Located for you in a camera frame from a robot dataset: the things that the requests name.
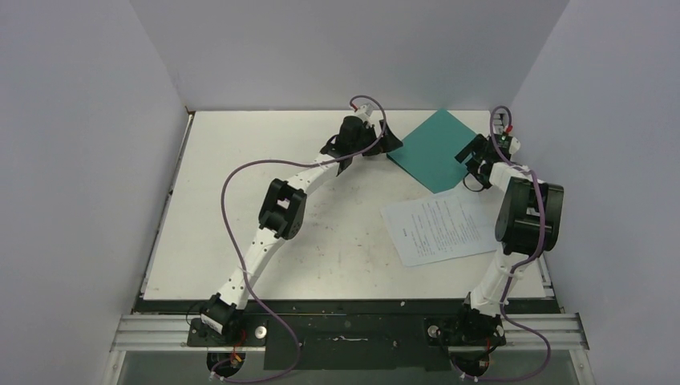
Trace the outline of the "teal folder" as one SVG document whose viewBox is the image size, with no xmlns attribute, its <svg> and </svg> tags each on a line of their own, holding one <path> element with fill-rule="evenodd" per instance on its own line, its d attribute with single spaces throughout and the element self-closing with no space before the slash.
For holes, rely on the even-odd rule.
<svg viewBox="0 0 680 385">
<path fill-rule="evenodd" d="M 455 156 L 476 136 L 450 112 L 438 110 L 406 135 L 403 146 L 387 157 L 431 193 L 441 193 L 456 187 L 467 175 L 467 169 Z"/>
</svg>

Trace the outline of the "printed white paper sheet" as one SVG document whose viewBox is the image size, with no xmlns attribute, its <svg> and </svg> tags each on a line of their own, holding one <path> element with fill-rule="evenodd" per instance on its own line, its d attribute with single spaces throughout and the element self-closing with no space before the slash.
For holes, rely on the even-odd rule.
<svg viewBox="0 0 680 385">
<path fill-rule="evenodd" d="M 381 215 L 402 264 L 415 267 L 494 251 L 500 201 L 496 190 L 458 186 L 387 205 Z"/>
</svg>

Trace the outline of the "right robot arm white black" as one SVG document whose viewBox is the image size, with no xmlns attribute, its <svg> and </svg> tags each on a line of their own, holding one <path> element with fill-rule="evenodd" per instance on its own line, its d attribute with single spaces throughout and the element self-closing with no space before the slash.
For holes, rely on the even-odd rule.
<svg viewBox="0 0 680 385">
<path fill-rule="evenodd" d="M 557 243 L 565 190 L 511 162 L 518 148 L 518 140 L 507 132 L 478 134 L 455 156 L 484 190 L 497 188 L 504 194 L 495 224 L 499 246 L 458 312 L 428 321 L 431 340 L 449 346 L 503 345 L 502 321 L 510 292 L 526 268 Z"/>
</svg>

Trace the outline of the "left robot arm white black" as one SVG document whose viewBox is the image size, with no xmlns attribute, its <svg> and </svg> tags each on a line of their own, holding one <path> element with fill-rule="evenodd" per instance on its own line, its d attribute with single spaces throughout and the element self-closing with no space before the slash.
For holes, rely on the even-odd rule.
<svg viewBox="0 0 680 385">
<path fill-rule="evenodd" d="M 403 142 L 386 120 L 375 127 L 366 113 L 346 116 L 309 164 L 297 174 L 273 179 L 257 215 L 257 231 L 247 251 L 236 251 L 237 269 L 199 309 L 190 322 L 190 337 L 212 338 L 222 346 L 246 335 L 241 317 L 249 302 L 260 298 L 254 286 L 273 255 L 302 229 L 308 197 L 328 180 L 339 176 L 356 156 L 377 156 L 399 149 Z"/>
</svg>

